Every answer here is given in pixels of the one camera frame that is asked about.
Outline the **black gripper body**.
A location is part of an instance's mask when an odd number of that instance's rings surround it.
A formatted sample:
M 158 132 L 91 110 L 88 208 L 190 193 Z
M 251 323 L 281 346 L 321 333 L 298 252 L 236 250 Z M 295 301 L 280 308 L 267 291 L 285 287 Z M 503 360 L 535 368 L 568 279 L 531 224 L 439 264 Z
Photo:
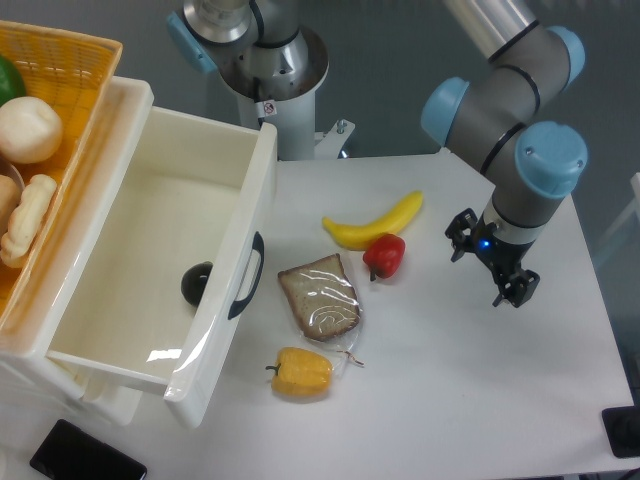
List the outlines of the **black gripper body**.
M 471 230 L 473 252 L 495 280 L 508 280 L 521 270 L 525 244 L 512 244 L 497 237 L 495 223 L 480 219 Z

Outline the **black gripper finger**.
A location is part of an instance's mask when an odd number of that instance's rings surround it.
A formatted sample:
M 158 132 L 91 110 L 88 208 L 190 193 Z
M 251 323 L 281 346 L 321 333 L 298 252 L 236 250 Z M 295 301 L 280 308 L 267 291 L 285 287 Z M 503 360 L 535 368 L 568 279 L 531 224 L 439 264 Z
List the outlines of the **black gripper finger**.
M 466 253 L 475 252 L 473 234 L 476 226 L 477 217 L 471 208 L 463 210 L 452 219 L 445 230 L 445 236 L 450 240 L 453 249 L 452 262 L 457 262 Z
M 504 302 L 513 307 L 521 307 L 531 299 L 540 282 L 540 276 L 536 272 L 522 269 L 510 275 L 494 273 L 493 279 L 498 287 L 498 295 L 492 302 L 494 307 Z

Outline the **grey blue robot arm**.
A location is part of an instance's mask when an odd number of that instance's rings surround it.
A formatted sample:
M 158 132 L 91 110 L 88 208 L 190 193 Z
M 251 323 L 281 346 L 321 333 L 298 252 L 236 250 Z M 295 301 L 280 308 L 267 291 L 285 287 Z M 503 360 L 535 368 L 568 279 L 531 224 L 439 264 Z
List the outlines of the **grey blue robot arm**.
M 545 27 L 523 1 L 448 1 L 446 7 L 491 67 L 479 84 L 442 82 L 426 101 L 423 130 L 491 182 L 481 214 L 466 209 L 445 231 L 453 260 L 475 255 L 518 308 L 539 275 L 521 262 L 577 186 L 588 149 L 573 128 L 534 121 L 581 73 L 585 49 L 564 27 Z

